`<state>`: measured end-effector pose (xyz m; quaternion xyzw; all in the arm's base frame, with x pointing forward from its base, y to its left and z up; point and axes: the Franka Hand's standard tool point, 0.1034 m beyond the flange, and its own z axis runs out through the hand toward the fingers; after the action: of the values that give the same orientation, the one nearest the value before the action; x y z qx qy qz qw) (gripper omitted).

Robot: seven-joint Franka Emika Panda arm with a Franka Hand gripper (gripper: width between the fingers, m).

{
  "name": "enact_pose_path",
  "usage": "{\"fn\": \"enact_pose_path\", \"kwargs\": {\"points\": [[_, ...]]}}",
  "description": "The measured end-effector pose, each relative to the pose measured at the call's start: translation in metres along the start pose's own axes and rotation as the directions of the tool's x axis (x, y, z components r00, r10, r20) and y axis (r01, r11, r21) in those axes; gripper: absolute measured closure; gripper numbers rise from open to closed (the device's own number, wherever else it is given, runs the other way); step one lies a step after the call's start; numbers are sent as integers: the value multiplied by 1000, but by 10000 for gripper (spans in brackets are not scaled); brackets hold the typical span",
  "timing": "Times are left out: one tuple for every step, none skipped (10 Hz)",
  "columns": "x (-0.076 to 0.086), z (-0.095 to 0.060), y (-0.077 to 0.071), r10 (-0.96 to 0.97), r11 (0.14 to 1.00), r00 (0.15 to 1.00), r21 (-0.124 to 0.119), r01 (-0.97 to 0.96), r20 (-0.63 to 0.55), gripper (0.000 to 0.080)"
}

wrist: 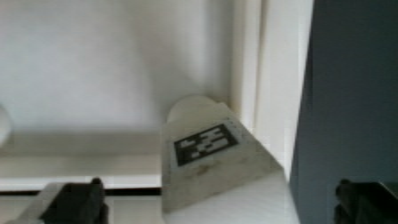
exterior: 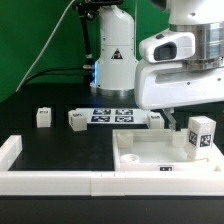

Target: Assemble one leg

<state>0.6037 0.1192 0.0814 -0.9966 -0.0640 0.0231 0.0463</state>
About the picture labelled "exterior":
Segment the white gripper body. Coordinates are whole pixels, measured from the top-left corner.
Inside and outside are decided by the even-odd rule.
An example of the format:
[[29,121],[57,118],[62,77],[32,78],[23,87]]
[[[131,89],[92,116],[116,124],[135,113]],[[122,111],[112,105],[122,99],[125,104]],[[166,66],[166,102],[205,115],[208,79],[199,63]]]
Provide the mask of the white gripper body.
[[142,110],[156,110],[224,101],[224,67],[187,71],[181,62],[136,68],[135,101]]

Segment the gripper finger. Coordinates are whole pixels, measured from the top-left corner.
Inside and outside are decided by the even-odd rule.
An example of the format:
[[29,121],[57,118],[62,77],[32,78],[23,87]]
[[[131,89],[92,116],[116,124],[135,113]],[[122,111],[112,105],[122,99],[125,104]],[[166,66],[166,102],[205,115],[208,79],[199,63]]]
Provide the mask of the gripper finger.
[[181,130],[181,126],[180,123],[176,121],[176,119],[174,118],[173,114],[174,114],[174,109],[173,108],[165,108],[163,110],[164,115],[166,116],[166,118],[169,121],[169,128],[172,131],[180,131]]

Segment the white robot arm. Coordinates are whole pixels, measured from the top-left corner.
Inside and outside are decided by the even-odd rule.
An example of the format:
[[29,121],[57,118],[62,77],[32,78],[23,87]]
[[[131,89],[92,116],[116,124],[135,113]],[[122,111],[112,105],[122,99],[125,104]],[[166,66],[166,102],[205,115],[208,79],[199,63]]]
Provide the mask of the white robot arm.
[[170,13],[169,28],[140,42],[134,21],[115,4],[100,9],[101,55],[91,90],[135,95],[143,110],[224,101],[224,0],[149,0]]

